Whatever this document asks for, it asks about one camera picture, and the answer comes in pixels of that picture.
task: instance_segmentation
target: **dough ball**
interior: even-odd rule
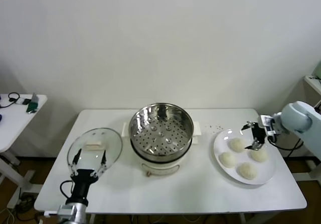
[[[250,155],[252,159],[257,162],[264,162],[264,161],[267,161],[269,158],[265,149],[260,149],[257,151],[251,150]]]
[[[248,180],[253,180],[257,176],[257,170],[251,163],[245,162],[239,166],[239,172],[242,177]]]
[[[235,152],[241,153],[245,150],[246,141],[241,138],[234,138],[230,141],[230,148]]]
[[[235,156],[230,152],[220,154],[219,160],[226,168],[233,168],[236,164]]]

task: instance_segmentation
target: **stainless steel steamer basket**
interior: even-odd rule
[[[134,151],[153,163],[169,163],[184,156],[192,144],[193,132],[189,114],[170,103],[148,105],[129,123]]]

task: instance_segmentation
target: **white wall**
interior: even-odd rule
[[[55,156],[84,108],[277,109],[321,59],[320,5],[0,0],[0,91],[49,98],[14,148]]]

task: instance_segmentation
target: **floor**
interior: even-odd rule
[[[32,179],[32,182],[35,184],[42,184],[44,183],[46,176],[48,175],[51,166],[53,165],[53,161],[31,161],[31,160],[24,160],[22,161],[21,165],[18,167],[18,170],[21,174],[25,174],[27,170],[34,169],[36,170],[36,174]],[[302,162],[302,161],[288,161],[287,162],[290,170],[292,172],[307,172],[309,171],[308,166]],[[304,193],[308,206],[306,209],[303,210],[297,210],[297,211],[285,211],[277,216],[275,216],[273,219],[271,219],[266,224],[290,224],[290,223],[296,223],[296,224],[320,224],[321,223],[321,187],[316,181],[310,181],[310,182],[300,182],[299,186]],[[2,184],[0,185],[0,210],[6,207],[11,195],[14,193],[16,189],[16,185],[14,185],[11,181],[8,179],[5,179]],[[20,218],[28,219],[32,218],[36,211],[34,209],[24,213],[20,214]],[[6,224],[6,218],[8,216],[8,212],[4,211],[0,213],[0,224]],[[252,214],[247,214],[246,218],[251,218]],[[134,216],[133,224],[148,224],[148,221],[153,223],[162,216],[146,216],[146,215],[140,215],[140,216]],[[217,224],[239,224],[240,219],[238,214],[225,214],[225,215],[203,215],[203,216],[197,216],[197,215],[189,215],[186,216],[189,220],[196,220],[198,221],[194,222],[196,224],[201,223],[217,223]],[[55,224],[57,223],[57,219],[55,217],[51,218],[44,218],[41,217],[41,219],[44,220],[44,224]],[[182,223],[182,224],[188,224],[187,220],[184,219],[181,215],[166,215],[161,218],[160,221],[157,223]],[[34,220],[27,221],[27,222],[21,222],[19,220],[16,220],[15,223],[25,223],[25,224],[35,224]],[[96,224],[100,223],[123,223],[123,224],[130,224],[130,217],[128,215],[100,215],[97,216],[95,219]]]

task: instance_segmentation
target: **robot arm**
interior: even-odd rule
[[[321,159],[321,115],[305,102],[289,103],[273,116],[261,115],[258,122],[248,122],[242,130],[251,128],[253,143],[247,149],[259,150],[265,141],[276,143],[280,134],[295,133],[305,146]]]

